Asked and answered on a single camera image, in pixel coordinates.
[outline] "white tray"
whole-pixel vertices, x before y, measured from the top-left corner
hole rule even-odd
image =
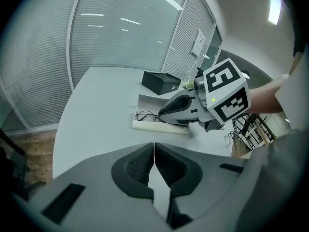
[[[155,115],[158,115],[161,107],[165,104],[166,101],[168,101],[168,99],[140,94],[135,114],[147,110],[153,112]],[[153,116],[147,116],[143,121],[138,121],[137,116],[135,116],[132,123],[132,128],[144,131],[155,131],[155,132],[174,133],[174,134],[189,134],[188,126],[171,125],[161,122],[159,119],[157,119],[154,122]]]

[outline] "black box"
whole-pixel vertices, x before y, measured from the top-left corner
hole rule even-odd
[[[163,95],[178,89],[181,80],[167,73],[144,72],[141,84],[157,95]]]

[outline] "metal rack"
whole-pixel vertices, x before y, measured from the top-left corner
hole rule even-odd
[[[241,114],[236,117],[236,123],[233,120],[234,129],[238,133],[238,139],[248,150],[252,151],[256,147],[272,143],[275,139],[274,133],[265,123],[266,118],[267,116],[262,119],[259,114]]]

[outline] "black cable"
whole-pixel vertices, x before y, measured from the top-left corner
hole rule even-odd
[[[135,116],[137,116],[137,120],[138,121],[143,121],[147,116],[154,116],[154,121],[156,121],[156,119],[159,119],[158,115],[155,115],[153,112],[148,111],[148,110],[143,110],[140,111],[139,113],[135,114]]]
[[[238,131],[237,131],[237,127],[236,127],[236,120],[235,120],[235,119],[233,119],[233,128],[234,128],[234,130],[232,130],[231,132],[229,132],[229,133],[228,133],[228,136],[229,136],[231,139],[235,140],[235,139],[238,139],[238,138],[239,138],[239,136],[238,136]]]

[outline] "curved white desk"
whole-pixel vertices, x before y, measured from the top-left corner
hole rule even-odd
[[[156,96],[141,85],[144,70],[91,67],[72,93],[62,114],[54,146],[53,178],[82,160],[148,142],[231,156],[232,142],[224,130],[205,133],[198,123],[190,124],[189,135],[132,129],[138,95]],[[170,98],[175,92],[160,97]]]

